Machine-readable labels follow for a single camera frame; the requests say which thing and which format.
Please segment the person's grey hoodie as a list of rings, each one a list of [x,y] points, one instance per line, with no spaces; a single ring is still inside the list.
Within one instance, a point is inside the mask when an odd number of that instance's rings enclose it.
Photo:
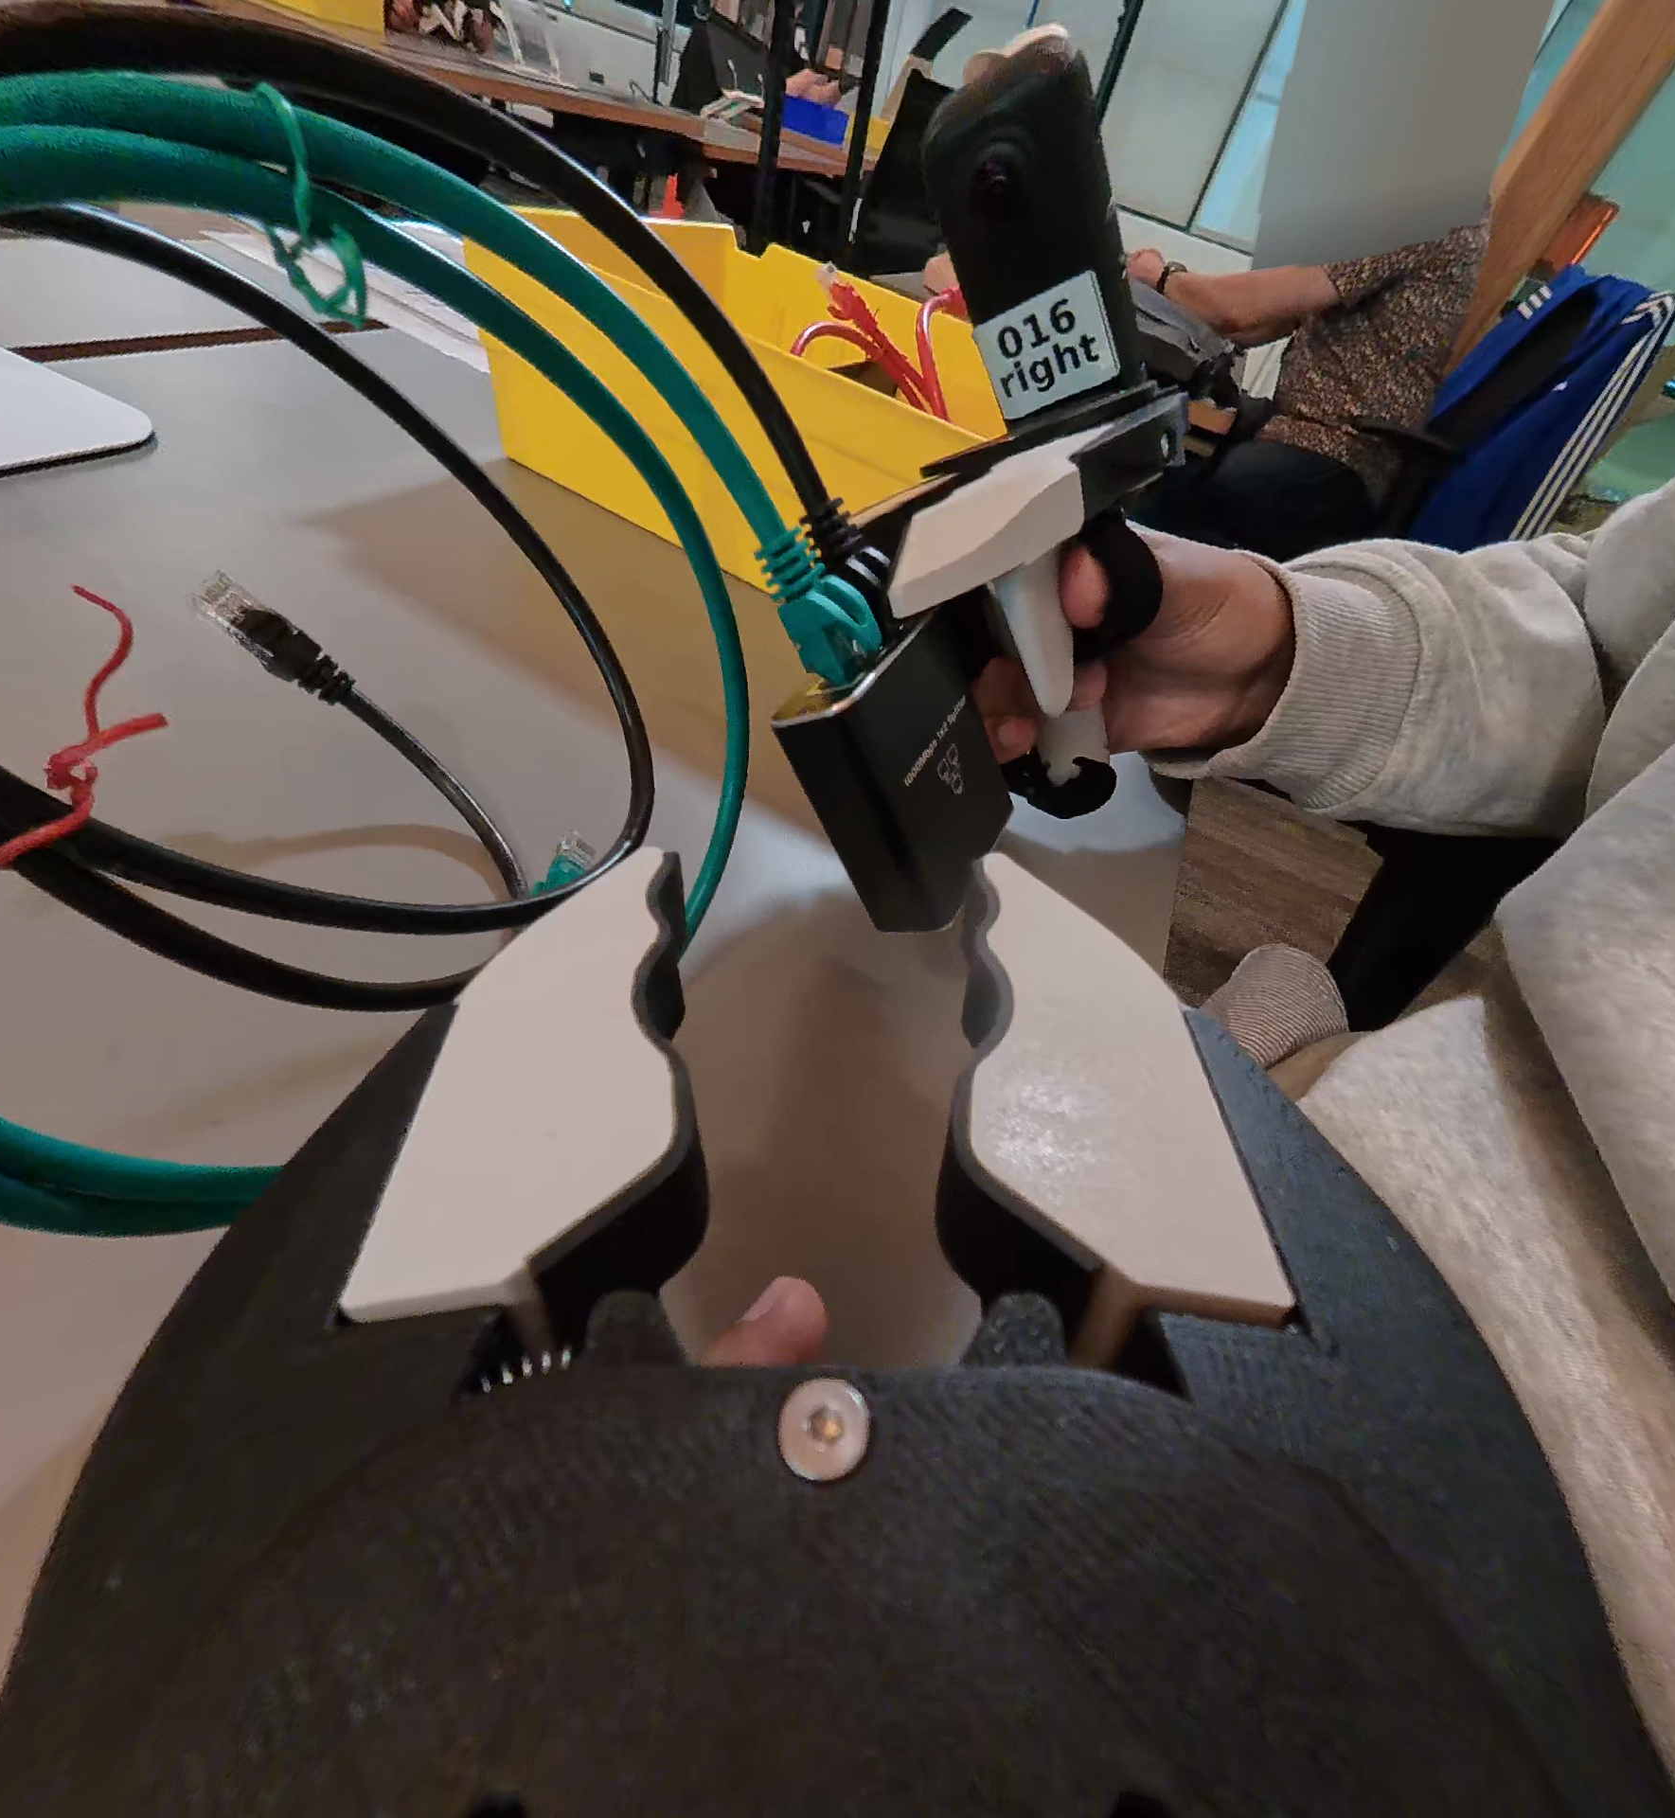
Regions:
[[[1494,988],[1304,1107],[1508,1375],[1675,1780],[1675,744],[1498,910]]]

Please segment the red twist tie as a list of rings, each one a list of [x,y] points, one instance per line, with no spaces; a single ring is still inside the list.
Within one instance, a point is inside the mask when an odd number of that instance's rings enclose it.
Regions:
[[[71,583],[69,591],[103,613],[115,628],[107,656],[87,676],[81,692],[81,736],[61,744],[43,759],[43,783],[47,791],[63,801],[59,813],[49,813],[39,823],[18,831],[0,841],[0,871],[16,869],[26,857],[41,853],[85,829],[95,813],[99,759],[105,751],[123,745],[135,738],[151,736],[168,728],[164,712],[129,714],[107,720],[103,714],[103,692],[107,684],[127,664],[135,648],[135,624],[127,611],[113,599],[89,589],[83,583]]]

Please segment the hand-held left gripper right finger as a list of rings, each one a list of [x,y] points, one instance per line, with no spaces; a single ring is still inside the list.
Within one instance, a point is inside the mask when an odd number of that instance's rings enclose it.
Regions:
[[[1111,1367],[1141,1317],[1284,1329],[1298,1295],[1190,1033],[1135,948],[994,853],[964,916],[970,1059],[948,1156],[1018,1230],[952,1267],[986,1299],[1059,1295],[1065,1351]]]

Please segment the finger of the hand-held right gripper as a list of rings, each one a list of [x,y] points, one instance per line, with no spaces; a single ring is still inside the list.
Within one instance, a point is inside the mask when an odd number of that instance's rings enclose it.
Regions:
[[[889,611],[913,618],[1061,545],[1131,489],[1113,434],[1014,452],[932,503],[913,507],[889,573]]]

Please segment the person's right hand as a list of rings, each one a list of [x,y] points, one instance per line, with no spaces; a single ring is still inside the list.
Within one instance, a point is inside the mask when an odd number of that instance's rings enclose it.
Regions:
[[[1294,611],[1278,571],[1169,533],[1143,533],[1143,541],[1161,571],[1161,607],[1137,640],[1075,670],[1071,706],[1101,706],[1109,749],[1147,759],[1254,738],[1296,660]],[[1059,555],[1058,595],[1075,628],[1101,622],[1111,579],[1081,543]],[[972,698],[996,759],[1034,747],[1040,720],[1016,660],[992,658]]]

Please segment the blue striped jacket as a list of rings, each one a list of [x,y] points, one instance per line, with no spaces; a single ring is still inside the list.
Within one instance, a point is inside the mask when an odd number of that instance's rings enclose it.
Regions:
[[[1675,327],[1675,289],[1568,265],[1443,382],[1397,533],[1472,551],[1546,533]]]

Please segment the yellow plastic bin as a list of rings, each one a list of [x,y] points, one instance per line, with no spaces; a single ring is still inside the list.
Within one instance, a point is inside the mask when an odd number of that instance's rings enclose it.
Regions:
[[[528,208],[524,216],[593,267],[621,301],[643,315],[667,341],[734,432],[758,468],[782,517],[798,521],[801,503],[704,341],[688,329],[627,255],[569,210]],[[925,466],[978,442],[1000,436],[1004,422],[992,386],[962,319],[930,321],[930,360],[940,378],[946,418],[907,404],[883,388],[877,372],[861,372],[861,353],[833,339],[798,351],[798,339],[829,319],[819,261],[782,245],[754,255],[738,243],[732,225],[651,218],[649,224],[706,287],[756,353],[762,372],[776,384],[788,414],[807,442],[831,489],[861,517],[865,509],[915,485]],[[589,366],[641,422],[676,472],[698,511],[722,569],[760,585],[758,537],[714,478],[708,458],[688,438],[653,386],[611,341],[575,311],[502,257],[464,243],[474,275],[500,289],[534,321]],[[482,339],[496,394],[498,434],[504,452],[520,466],[575,491],[589,503],[667,541],[676,535],[647,484],[593,420],[530,366],[506,343]]]

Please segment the person's grey sock foot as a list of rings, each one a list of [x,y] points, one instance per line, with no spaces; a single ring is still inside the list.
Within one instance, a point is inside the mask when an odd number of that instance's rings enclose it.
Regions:
[[[1343,992],[1325,962],[1284,942],[1250,950],[1200,1013],[1264,1071],[1353,1037]]]

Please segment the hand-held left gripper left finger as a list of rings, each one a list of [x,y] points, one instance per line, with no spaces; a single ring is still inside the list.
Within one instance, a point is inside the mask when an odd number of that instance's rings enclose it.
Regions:
[[[643,847],[464,986],[341,1293],[357,1323],[659,1291],[708,1226],[680,861]]]

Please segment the silver monitor stand base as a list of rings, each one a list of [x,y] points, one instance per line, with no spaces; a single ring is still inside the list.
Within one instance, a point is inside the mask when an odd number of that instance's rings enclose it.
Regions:
[[[0,476],[115,456],[153,436],[133,404],[0,347]]]

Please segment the green twist tie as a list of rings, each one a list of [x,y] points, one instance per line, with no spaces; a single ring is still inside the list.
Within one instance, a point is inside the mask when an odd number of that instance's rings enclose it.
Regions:
[[[266,81],[258,83],[252,94],[280,130],[284,172],[289,188],[291,227],[272,224],[264,229],[272,257],[287,277],[289,287],[317,317],[347,327],[363,327],[371,313],[365,259],[345,227],[337,224],[319,225],[301,116],[293,102]],[[339,279],[329,289],[317,287],[305,267],[305,255],[315,247],[329,247],[337,265]]]

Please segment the black ethernet adapter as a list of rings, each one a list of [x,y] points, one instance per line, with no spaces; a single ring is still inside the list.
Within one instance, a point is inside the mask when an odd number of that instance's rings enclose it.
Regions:
[[[1012,799],[936,616],[849,682],[805,680],[772,728],[871,924],[948,926]]]

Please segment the person's right forearm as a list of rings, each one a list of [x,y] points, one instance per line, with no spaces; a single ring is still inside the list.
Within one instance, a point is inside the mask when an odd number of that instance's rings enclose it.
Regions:
[[[1274,577],[1296,628],[1278,704],[1153,767],[1343,821],[1564,835],[1675,745],[1675,478],[1587,535],[1371,539]]]

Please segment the person's left hand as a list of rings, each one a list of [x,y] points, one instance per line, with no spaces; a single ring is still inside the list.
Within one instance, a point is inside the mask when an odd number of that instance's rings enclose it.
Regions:
[[[800,1367],[813,1361],[829,1329],[825,1299],[796,1275],[770,1281],[730,1329],[700,1357],[704,1367]]]

